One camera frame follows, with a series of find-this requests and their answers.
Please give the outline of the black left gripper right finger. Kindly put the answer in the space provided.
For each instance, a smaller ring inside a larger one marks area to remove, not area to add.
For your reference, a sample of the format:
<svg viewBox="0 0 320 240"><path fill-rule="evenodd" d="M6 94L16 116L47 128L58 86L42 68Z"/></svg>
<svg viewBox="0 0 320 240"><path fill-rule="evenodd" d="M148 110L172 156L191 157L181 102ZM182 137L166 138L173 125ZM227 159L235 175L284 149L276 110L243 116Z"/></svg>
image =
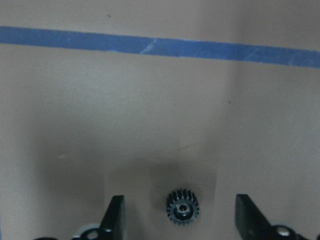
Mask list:
<svg viewBox="0 0 320 240"><path fill-rule="evenodd" d="M235 226L242 240L277 240L275 228L247 194L235 198Z"/></svg>

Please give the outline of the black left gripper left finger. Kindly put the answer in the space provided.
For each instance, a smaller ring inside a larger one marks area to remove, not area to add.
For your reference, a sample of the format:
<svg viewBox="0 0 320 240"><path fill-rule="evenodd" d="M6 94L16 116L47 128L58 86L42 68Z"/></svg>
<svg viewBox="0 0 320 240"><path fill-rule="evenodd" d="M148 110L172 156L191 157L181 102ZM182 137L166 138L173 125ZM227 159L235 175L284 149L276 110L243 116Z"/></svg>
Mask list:
<svg viewBox="0 0 320 240"><path fill-rule="evenodd" d="M115 195L99 226L101 240L123 240L125 233L125 196Z"/></svg>

